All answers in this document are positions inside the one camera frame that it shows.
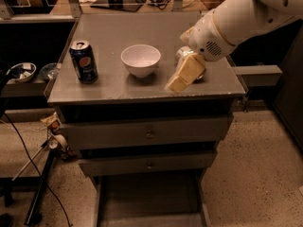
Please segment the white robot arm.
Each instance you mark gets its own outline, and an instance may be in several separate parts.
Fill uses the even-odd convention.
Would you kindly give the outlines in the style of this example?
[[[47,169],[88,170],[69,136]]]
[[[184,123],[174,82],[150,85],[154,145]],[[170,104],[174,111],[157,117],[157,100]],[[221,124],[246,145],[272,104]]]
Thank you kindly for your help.
[[[303,0],[224,0],[185,31],[180,39],[191,50],[181,57],[166,89],[179,93],[238,45],[303,17]]]

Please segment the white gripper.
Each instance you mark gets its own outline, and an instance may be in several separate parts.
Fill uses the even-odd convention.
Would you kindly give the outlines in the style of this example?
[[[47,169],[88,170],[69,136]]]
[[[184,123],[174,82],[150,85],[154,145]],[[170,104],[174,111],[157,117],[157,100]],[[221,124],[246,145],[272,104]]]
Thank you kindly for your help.
[[[166,89],[174,93],[184,91],[205,73],[205,61],[218,61],[236,49],[217,29],[213,10],[183,32],[180,40],[194,52],[179,59],[175,73],[166,85]]]

